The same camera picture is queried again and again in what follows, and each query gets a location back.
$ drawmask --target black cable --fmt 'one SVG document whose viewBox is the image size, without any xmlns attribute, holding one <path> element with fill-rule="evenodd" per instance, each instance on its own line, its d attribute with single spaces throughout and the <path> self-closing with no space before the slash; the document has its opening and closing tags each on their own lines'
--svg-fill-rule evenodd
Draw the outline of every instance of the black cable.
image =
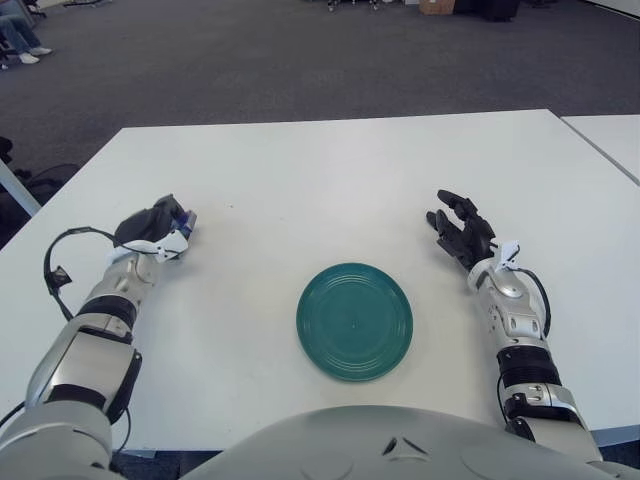
<svg viewBox="0 0 640 480">
<path fill-rule="evenodd" d="M 124 409 L 124 413 L 127 414 L 127 435 L 124 437 L 124 441 L 122 442 L 122 445 L 120 445 L 120 448 L 115 451 L 114 456 L 120 455 L 120 452 L 122 452 L 122 449 L 129 441 L 129 436 L 131 435 L 131 414 L 129 413 L 129 407 Z"/>
<path fill-rule="evenodd" d="M 498 397 L 498 406 L 500 407 L 500 413 L 502 413 L 502 418 L 504 423 L 508 423 L 507 415 L 504 413 L 504 407 L 502 406 L 502 400 L 500 399 L 500 382 L 502 381 L 502 374 L 498 377 L 498 383 L 496 383 L 496 396 Z"/>
<path fill-rule="evenodd" d="M 0 420 L 0 428 L 2 428 L 2 426 L 5 423 L 7 423 L 11 417 L 13 417 L 16 413 L 18 413 L 23 408 L 24 408 L 24 402 L 20 402 L 18 405 L 15 406 L 13 410 L 11 410 L 4 417 L 2 417 L 2 420 Z"/>
<path fill-rule="evenodd" d="M 520 245 L 518 245 L 518 250 L 516 250 L 515 252 L 513 252 L 511 254 L 511 256 L 509 258 L 507 258 L 507 262 L 510 262 L 511 260 L 513 260 L 514 258 L 516 258 L 516 255 L 520 253 Z"/>
<path fill-rule="evenodd" d="M 542 297 L 542 302 L 544 303 L 544 310 L 545 310 L 545 320 L 544 320 L 544 327 L 542 329 L 542 333 L 544 334 L 545 338 L 548 337 L 549 330 L 551 329 L 551 305 L 549 304 L 549 297 L 547 297 L 547 291 L 544 289 L 542 282 L 540 281 L 540 279 L 535 273 L 533 273 L 531 270 L 527 270 L 526 268 L 511 268 L 510 270 L 513 272 L 524 273 L 529 278 L 531 278 L 531 280 L 533 280 L 533 283 L 536 284 L 536 287 L 538 287 L 538 290 L 540 291 L 540 296 Z"/>
<path fill-rule="evenodd" d="M 47 251 L 44 254 L 43 270 L 44 270 L 44 282 L 47 285 L 47 289 L 49 290 L 49 295 L 51 295 L 54 298 L 54 300 L 60 307 L 60 310 L 62 311 L 64 318 L 66 318 L 67 321 L 71 320 L 74 317 L 74 315 L 71 313 L 71 311 L 67 308 L 67 306 L 64 304 L 64 302 L 60 298 L 60 294 L 59 294 L 60 286 L 56 286 L 52 282 L 51 275 L 54 274 L 54 271 L 51 270 L 51 252 L 53 251 L 53 247 L 55 247 L 56 244 L 63 238 L 68 237 L 70 235 L 79 235 L 81 233 L 97 233 L 111 240 L 114 245 L 117 245 L 119 247 L 122 247 L 134 253 L 141 253 L 144 255 L 156 255 L 158 253 L 157 251 L 136 250 L 135 248 L 127 247 L 124 243 L 118 240 L 115 237 L 115 235 L 112 235 L 111 233 L 105 232 L 103 230 L 98 230 L 97 228 L 93 228 L 93 227 L 76 227 L 76 228 L 70 228 L 69 230 L 65 230 L 64 232 L 62 232 L 53 240 L 53 242 L 51 242 L 51 245 L 49 245 L 49 248 L 47 248 Z M 180 254 L 180 252 L 177 252 L 175 250 L 165 250 L 165 252 L 175 253 L 176 255 Z"/>
</svg>

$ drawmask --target green plate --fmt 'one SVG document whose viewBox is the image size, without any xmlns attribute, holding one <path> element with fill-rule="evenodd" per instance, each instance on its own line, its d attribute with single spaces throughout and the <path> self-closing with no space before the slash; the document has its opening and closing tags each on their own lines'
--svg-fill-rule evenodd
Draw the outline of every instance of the green plate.
<svg viewBox="0 0 640 480">
<path fill-rule="evenodd" d="M 343 263 L 307 285 L 297 313 L 298 337 L 325 373 L 351 382 L 380 377 L 395 367 L 413 333 L 411 307 L 386 273 Z"/>
</svg>

